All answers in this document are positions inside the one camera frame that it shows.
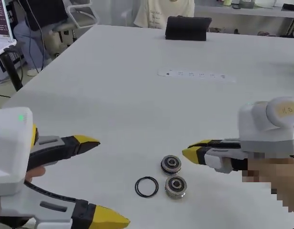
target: human hand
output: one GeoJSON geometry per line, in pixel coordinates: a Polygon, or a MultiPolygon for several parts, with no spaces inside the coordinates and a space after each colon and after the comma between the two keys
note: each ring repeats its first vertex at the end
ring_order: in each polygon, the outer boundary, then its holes
{"type": "Polygon", "coordinates": [[[277,190],[277,200],[294,212],[294,158],[248,159],[243,181],[270,183],[277,190]]]}
{"type": "Polygon", "coordinates": [[[33,177],[41,177],[45,174],[45,167],[37,167],[26,173],[25,180],[31,182],[33,177]]]}

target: rubber o-ring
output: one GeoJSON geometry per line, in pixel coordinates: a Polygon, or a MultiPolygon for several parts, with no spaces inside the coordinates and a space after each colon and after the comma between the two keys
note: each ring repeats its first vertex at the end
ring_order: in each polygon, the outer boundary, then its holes
{"type": "Polygon", "coordinates": [[[136,193],[140,196],[140,197],[143,197],[143,198],[150,198],[150,197],[153,197],[157,192],[158,192],[158,182],[156,179],[154,179],[153,177],[142,177],[140,178],[139,180],[137,180],[136,184],[135,184],[135,191],[136,193]],[[155,185],[156,185],[156,189],[155,191],[151,194],[151,195],[145,195],[143,193],[141,193],[138,189],[138,185],[139,183],[142,181],[142,180],[151,180],[155,185]]]}

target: ball bearing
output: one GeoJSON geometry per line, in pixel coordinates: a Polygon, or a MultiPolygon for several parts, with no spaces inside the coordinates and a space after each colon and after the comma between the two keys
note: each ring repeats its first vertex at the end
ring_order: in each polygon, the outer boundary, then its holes
{"type": "Polygon", "coordinates": [[[181,161],[178,157],[168,155],[162,159],[162,170],[168,175],[175,175],[181,170],[181,161]]]}
{"type": "Polygon", "coordinates": [[[165,191],[172,199],[181,199],[187,190],[186,181],[179,176],[168,177],[165,183],[165,191]]]}

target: desk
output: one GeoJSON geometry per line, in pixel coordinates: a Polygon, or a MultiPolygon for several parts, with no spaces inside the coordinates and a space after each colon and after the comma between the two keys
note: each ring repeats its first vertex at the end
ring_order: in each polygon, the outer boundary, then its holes
{"type": "Polygon", "coordinates": [[[94,26],[5,107],[31,108],[41,135],[100,139],[34,183],[112,208],[131,220],[129,229],[291,229],[294,213],[264,184],[181,155],[202,139],[238,137],[243,104],[286,95],[294,96],[294,39],[209,33],[206,42],[166,41],[162,30],[94,26]],[[224,73],[237,83],[158,76],[165,67],[224,73]],[[188,183],[179,201],[164,191],[160,161],[169,154],[182,160],[188,183]],[[159,182],[151,199],[134,190],[144,176],[159,182]]]}
{"type": "Polygon", "coordinates": [[[0,61],[2,62],[6,72],[8,73],[8,76],[10,77],[10,80],[12,82],[14,89],[16,91],[20,90],[23,87],[23,84],[17,73],[17,70],[14,67],[14,63],[12,62],[10,56],[8,55],[8,52],[5,52],[5,51],[1,52],[0,61]]]}

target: shelf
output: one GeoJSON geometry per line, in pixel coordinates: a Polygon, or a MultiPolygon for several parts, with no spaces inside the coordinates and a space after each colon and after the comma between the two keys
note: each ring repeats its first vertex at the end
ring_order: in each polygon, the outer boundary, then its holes
{"type": "Polygon", "coordinates": [[[232,6],[223,6],[218,3],[214,6],[196,5],[195,12],[223,13],[223,14],[239,14],[264,17],[294,18],[294,11],[281,11],[281,7],[254,8],[254,9],[233,9],[232,6]]]}

